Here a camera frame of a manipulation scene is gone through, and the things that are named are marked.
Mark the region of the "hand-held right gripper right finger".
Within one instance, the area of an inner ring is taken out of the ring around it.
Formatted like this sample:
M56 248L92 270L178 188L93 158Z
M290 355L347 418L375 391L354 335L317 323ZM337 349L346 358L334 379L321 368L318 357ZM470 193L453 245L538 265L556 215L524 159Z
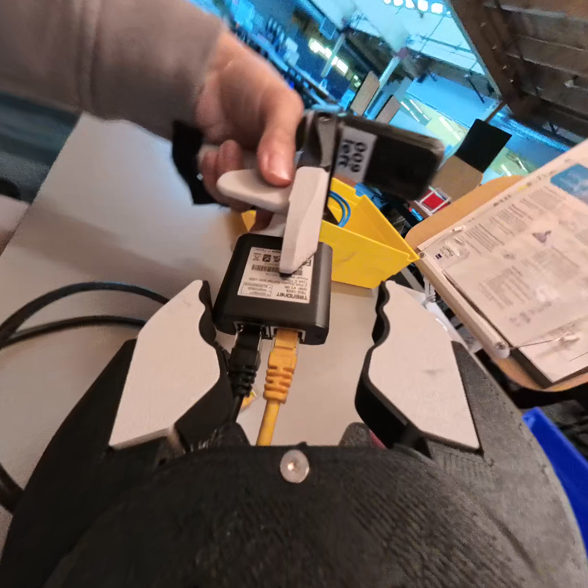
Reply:
M364 357L355 408L385 448L427 442L478 452L481 441L452 340L442 322L395 281L382 282L373 344Z

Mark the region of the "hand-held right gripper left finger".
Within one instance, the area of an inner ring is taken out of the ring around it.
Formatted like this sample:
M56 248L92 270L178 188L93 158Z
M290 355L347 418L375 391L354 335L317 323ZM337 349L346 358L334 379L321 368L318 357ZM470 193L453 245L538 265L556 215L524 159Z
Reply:
M164 438L194 450L228 421L233 396L211 310L209 283L195 280L141 329L109 439L113 449Z

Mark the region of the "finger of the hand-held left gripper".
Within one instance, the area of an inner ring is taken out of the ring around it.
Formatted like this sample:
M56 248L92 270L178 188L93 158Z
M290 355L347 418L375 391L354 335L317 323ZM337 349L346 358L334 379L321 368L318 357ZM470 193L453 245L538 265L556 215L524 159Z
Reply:
M296 171L288 199L285 188L271 190L263 198L264 210L286 217L281 275L294 274L316 253L329 186L326 169L302 166Z

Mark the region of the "yellow plastic bin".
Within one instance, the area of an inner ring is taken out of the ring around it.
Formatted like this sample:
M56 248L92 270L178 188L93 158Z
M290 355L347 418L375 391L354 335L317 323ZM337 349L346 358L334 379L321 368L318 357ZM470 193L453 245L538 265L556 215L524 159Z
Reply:
M275 214L285 231L285 215ZM366 195L330 180L319 243L332 248L332 280L373 289L417 260L399 232Z

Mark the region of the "black network splitter box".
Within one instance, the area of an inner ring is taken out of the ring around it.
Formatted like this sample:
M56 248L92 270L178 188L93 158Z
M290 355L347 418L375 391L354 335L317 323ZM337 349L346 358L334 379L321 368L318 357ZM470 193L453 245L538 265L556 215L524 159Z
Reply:
M213 305L213 321L225 334L257 325L265 339L290 329L298 331L301 343L322 345L329 333L332 248L320 242L294 274L282 276L282 241L255 233L239 236Z

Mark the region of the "person's left forearm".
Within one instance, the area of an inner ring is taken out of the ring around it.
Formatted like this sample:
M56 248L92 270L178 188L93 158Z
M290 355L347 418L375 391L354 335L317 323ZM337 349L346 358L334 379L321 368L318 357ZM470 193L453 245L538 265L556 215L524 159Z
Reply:
M225 32L189 1L1 1L1 91L170 140Z

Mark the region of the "grey desk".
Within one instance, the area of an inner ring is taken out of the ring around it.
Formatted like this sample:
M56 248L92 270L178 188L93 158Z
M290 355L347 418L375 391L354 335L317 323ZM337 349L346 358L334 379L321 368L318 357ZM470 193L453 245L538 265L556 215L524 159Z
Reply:
M1 321L58 287L123 282L172 297L195 279L216 297L240 216L193 206L166 141L84 116L1 255ZM333 283L330 330L301 348L273 442L335 445L359 421L376 290ZM26 485L51 437L123 342L119 326L73 329L1 352L1 464Z

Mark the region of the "person's left hand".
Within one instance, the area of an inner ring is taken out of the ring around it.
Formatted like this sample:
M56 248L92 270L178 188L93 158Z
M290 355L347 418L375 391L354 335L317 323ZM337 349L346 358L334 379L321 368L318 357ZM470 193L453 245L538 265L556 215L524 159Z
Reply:
M195 125L213 148L199 156L199 171L210 195L242 213L249 209L217 191L225 173L245 167L245 152L256 152L265 181L287 187L293 180L296 131L304 106L278 72L229 31L212 53L195 110Z

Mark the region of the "blue plastic bin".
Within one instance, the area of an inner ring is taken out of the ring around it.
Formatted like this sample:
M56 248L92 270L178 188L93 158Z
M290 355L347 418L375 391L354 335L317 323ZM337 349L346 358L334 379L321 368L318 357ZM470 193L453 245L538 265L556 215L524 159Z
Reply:
M587 459L541 408L528 410L522 419L555 471L587 548Z

